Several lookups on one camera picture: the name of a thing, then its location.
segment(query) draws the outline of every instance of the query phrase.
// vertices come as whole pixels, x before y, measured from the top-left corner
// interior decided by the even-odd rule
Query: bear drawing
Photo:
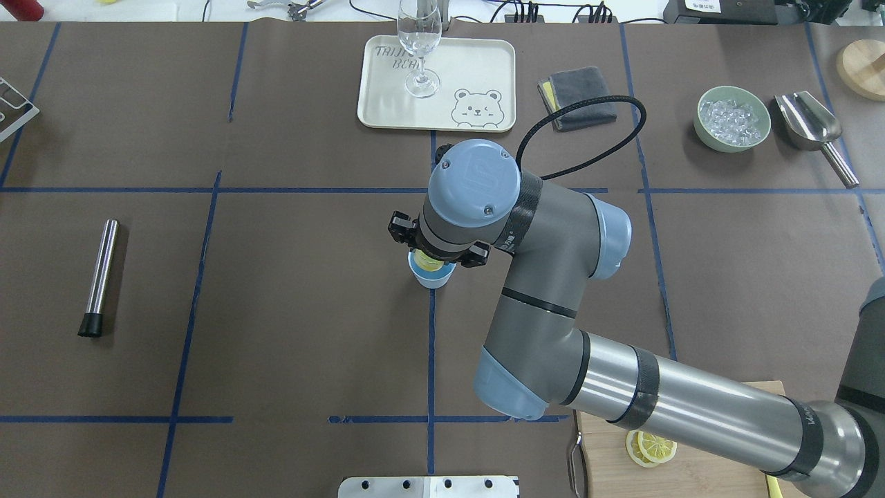
[[[459,127],[467,125],[471,128],[497,128],[504,121],[501,92],[496,89],[486,93],[470,93],[466,89],[456,91],[451,118]]]

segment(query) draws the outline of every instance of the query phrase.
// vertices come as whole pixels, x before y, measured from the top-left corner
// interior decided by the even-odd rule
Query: wine glass base
[[[417,98],[431,97],[440,89],[440,76],[425,69],[422,81],[420,69],[415,69],[405,76],[405,89]]]

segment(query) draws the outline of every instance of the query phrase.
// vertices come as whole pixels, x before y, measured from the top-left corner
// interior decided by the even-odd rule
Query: red cylinder
[[[0,0],[0,5],[18,20],[40,20],[43,17],[43,6],[37,0]]]

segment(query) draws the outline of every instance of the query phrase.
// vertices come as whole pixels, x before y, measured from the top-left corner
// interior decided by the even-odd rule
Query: blue joint cap
[[[537,420],[550,405],[532,393],[483,347],[473,391],[483,403],[507,416]]]
[[[590,278],[603,280],[614,275],[620,262],[627,257],[630,240],[633,238],[633,225],[624,210],[585,194],[593,201],[596,217],[599,220],[599,261],[596,271]]]
[[[454,145],[434,168],[427,186],[430,205],[446,222],[475,229],[508,216],[522,176],[516,160],[489,140]]]
[[[860,307],[860,312],[864,312],[864,308],[875,300],[885,298],[885,276],[873,282],[870,285],[870,292],[866,295],[864,306]]]

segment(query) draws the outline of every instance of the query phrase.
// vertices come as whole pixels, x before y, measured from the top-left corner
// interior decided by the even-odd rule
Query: metal scoop
[[[846,189],[860,185],[845,158],[833,146],[833,141],[842,136],[842,125],[823,104],[807,91],[775,96],[774,100],[787,122],[793,145],[803,151],[823,152]]]

